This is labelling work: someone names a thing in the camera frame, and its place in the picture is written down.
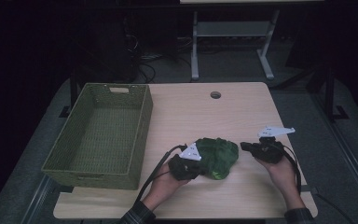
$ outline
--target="black strap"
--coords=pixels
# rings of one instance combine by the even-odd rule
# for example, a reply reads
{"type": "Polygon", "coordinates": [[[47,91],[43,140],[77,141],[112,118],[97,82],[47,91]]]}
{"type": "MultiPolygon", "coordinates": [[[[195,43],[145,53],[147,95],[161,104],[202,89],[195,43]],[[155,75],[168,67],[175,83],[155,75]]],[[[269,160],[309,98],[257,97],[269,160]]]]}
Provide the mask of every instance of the black strap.
{"type": "Polygon", "coordinates": [[[298,169],[298,164],[295,162],[295,160],[293,160],[293,158],[285,150],[283,150],[282,153],[283,153],[283,156],[285,156],[287,158],[287,160],[289,160],[290,163],[292,163],[292,166],[295,169],[297,190],[298,190],[298,193],[301,194],[301,173],[300,173],[300,170],[298,169]]]}
{"type": "Polygon", "coordinates": [[[171,153],[173,151],[175,151],[177,148],[180,148],[181,150],[184,150],[184,149],[187,148],[187,146],[180,146],[179,145],[179,146],[173,147],[171,150],[169,150],[168,152],[165,153],[165,155],[162,157],[162,159],[157,164],[156,168],[153,170],[152,174],[145,181],[144,185],[141,188],[141,191],[139,191],[138,197],[136,198],[134,204],[136,204],[137,202],[141,201],[142,195],[144,195],[144,192],[145,192],[147,186],[149,186],[149,184],[153,181],[153,179],[156,176],[156,173],[158,172],[158,170],[161,168],[161,166],[164,164],[164,162],[168,159],[168,157],[171,155],[171,153]]]}

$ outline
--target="white label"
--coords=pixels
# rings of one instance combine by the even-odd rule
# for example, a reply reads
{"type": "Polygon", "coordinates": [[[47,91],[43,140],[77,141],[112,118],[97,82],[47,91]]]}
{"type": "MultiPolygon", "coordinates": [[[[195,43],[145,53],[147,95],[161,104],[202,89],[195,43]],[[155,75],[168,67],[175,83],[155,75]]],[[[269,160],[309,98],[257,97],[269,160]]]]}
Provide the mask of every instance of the white label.
{"type": "Polygon", "coordinates": [[[274,137],[281,134],[286,133],[293,133],[296,130],[294,128],[287,129],[287,128],[278,128],[278,127],[269,127],[267,126],[263,129],[260,133],[258,133],[259,137],[274,137]]]}
{"type": "Polygon", "coordinates": [[[201,156],[199,154],[199,151],[197,150],[196,143],[193,143],[188,148],[186,148],[181,154],[179,154],[179,157],[192,161],[201,160],[201,156]]]}

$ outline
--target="table surface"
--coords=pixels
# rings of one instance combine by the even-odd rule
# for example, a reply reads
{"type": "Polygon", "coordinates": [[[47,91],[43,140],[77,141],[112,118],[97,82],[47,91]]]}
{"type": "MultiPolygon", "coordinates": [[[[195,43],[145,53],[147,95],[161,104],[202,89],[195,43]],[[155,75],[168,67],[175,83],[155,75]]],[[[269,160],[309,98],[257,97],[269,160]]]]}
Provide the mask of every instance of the table surface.
{"type": "MultiPolygon", "coordinates": [[[[140,187],[172,147],[189,145],[203,137],[220,137],[240,147],[240,142],[258,142],[257,134],[266,126],[283,127],[264,83],[149,86],[154,106],[140,187]],[[221,97],[213,99],[213,91],[220,92],[221,97]]],[[[277,140],[291,147],[286,134],[277,136],[277,140]]],[[[137,195],[138,190],[74,188],[72,193],[61,193],[54,216],[120,218],[131,208],[137,195]]],[[[317,208],[310,193],[302,192],[301,197],[316,216],[317,208]]],[[[285,210],[283,197],[272,184],[267,171],[249,152],[240,148],[240,157],[226,179],[212,180],[199,176],[180,188],[155,210],[155,214],[157,218],[179,219],[275,218],[283,217],[285,210]]]]}

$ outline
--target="table hole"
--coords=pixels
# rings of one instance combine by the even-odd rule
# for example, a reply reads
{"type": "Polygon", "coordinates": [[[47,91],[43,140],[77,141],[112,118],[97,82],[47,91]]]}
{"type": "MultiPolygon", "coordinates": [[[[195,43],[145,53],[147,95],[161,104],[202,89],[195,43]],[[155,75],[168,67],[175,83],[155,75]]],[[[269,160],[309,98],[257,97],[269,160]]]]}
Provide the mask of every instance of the table hole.
{"type": "Polygon", "coordinates": [[[218,91],[213,91],[211,92],[211,97],[214,99],[219,99],[220,97],[222,97],[222,94],[218,91]]]}

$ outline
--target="crumpled green fabric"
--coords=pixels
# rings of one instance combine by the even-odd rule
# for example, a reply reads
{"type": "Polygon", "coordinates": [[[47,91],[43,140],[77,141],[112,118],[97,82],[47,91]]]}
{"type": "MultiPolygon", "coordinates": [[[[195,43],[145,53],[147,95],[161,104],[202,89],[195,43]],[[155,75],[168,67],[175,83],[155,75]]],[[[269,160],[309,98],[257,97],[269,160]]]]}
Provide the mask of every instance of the crumpled green fabric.
{"type": "Polygon", "coordinates": [[[200,168],[212,179],[224,179],[238,159],[238,146],[221,138],[201,138],[196,141],[201,155],[200,168]]]}

